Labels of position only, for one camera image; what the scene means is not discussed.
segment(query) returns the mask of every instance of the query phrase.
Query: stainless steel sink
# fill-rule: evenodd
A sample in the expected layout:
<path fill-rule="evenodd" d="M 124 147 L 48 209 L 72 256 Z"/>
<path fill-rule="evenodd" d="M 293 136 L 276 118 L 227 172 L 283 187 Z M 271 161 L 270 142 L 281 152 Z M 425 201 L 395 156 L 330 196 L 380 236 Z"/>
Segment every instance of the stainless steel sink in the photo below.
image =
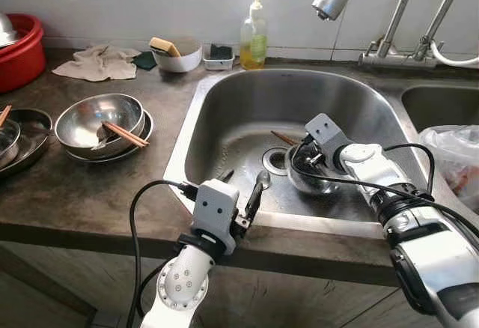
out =
<path fill-rule="evenodd" d="M 404 92 L 404 107 L 416 130 L 447 124 L 479 124 L 479 90 L 417 86 Z"/>
<path fill-rule="evenodd" d="M 200 183 L 232 168 L 230 183 L 240 190 L 241 208 L 266 166 L 272 185 L 263 193 L 256 225 L 381 238 L 380 225 L 354 186 L 310 198 L 284 175 L 282 155 L 288 145 L 270 131 L 300 140 L 304 125 L 321 112 L 357 142 L 388 146 L 407 141 L 388 101 L 354 79 L 311 70 L 227 73 L 198 85 L 165 178 Z M 409 149 L 394 151 L 391 158 L 418 186 L 425 185 Z M 192 202 L 175 192 L 191 211 Z"/>

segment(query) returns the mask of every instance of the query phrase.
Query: metal bowl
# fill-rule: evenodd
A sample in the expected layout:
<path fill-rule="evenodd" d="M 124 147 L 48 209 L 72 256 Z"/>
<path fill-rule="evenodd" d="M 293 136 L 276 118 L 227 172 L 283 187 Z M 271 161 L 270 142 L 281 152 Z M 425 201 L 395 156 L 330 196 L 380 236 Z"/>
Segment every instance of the metal bowl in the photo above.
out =
<path fill-rule="evenodd" d="M 97 131 L 102 121 L 109 121 L 139 135 L 144 127 L 144 111 L 140 102 L 125 94 L 101 94 L 75 103 L 55 123 L 55 135 L 72 154 L 88 160 L 111 157 L 125 151 L 131 142 L 117 137 L 98 145 Z"/>
<path fill-rule="evenodd" d="M 330 195 L 338 191 L 339 186 L 336 183 L 329 182 L 327 180 L 320 180 L 318 178 L 309 177 L 305 174 L 298 173 L 291 167 L 291 160 L 294 155 L 294 151 L 297 146 L 291 146 L 284 155 L 284 166 L 287 170 L 287 177 L 290 179 L 290 182 L 293 186 L 300 192 L 310 195 L 310 196 L 320 196 L 320 195 Z M 304 160 L 305 155 L 303 152 L 298 152 L 296 157 L 296 165 L 299 169 L 305 171 L 306 173 L 326 175 L 323 171 L 320 171 L 318 168 L 312 168 Z"/>
<path fill-rule="evenodd" d="M 0 128 L 0 168 L 12 162 L 18 154 L 20 125 L 12 120 L 6 120 Z"/>
<path fill-rule="evenodd" d="M 0 47 L 13 45 L 20 37 L 13 29 L 12 22 L 7 15 L 0 13 Z"/>

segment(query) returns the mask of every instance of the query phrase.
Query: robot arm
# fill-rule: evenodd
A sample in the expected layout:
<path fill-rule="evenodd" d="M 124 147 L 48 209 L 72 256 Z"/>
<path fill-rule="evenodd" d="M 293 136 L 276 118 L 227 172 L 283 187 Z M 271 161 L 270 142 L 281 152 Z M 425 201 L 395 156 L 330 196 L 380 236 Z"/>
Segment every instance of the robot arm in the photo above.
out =
<path fill-rule="evenodd" d="M 306 125 L 326 167 L 353 180 L 419 192 L 379 145 L 352 143 L 327 116 Z M 317 162 L 317 154 L 310 162 Z M 415 310 L 435 315 L 444 327 L 479 327 L 479 252 L 457 226 L 424 200 L 360 186 L 391 245 L 391 260 Z"/>
<path fill-rule="evenodd" d="M 257 183 L 242 216 L 237 210 L 239 192 L 220 180 L 203 182 L 189 198 L 195 200 L 192 236 L 181 234 L 180 254 L 159 272 L 156 296 L 141 328 L 188 328 L 208 290 L 208 272 L 220 257 L 236 248 L 259 208 L 263 191 Z"/>

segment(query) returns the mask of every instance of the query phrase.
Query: red plastic bowl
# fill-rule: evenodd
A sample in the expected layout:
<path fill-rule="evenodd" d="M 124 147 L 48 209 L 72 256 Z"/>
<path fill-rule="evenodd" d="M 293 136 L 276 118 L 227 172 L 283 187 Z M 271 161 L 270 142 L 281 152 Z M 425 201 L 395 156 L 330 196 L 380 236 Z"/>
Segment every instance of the red plastic bowl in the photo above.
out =
<path fill-rule="evenodd" d="M 30 15 L 8 14 L 13 28 L 23 36 L 0 49 L 0 93 L 15 90 L 36 79 L 45 70 L 41 39 L 42 24 Z"/>

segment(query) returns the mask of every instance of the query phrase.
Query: sink drain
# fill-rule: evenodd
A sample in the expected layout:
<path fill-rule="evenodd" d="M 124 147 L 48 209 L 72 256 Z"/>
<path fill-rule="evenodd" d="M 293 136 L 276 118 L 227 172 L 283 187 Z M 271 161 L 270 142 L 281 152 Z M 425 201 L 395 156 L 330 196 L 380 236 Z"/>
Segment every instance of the sink drain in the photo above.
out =
<path fill-rule="evenodd" d="M 284 166 L 284 157 L 286 156 L 285 148 L 271 148 L 263 155 L 263 166 L 269 173 L 278 176 L 287 176 L 287 170 Z"/>

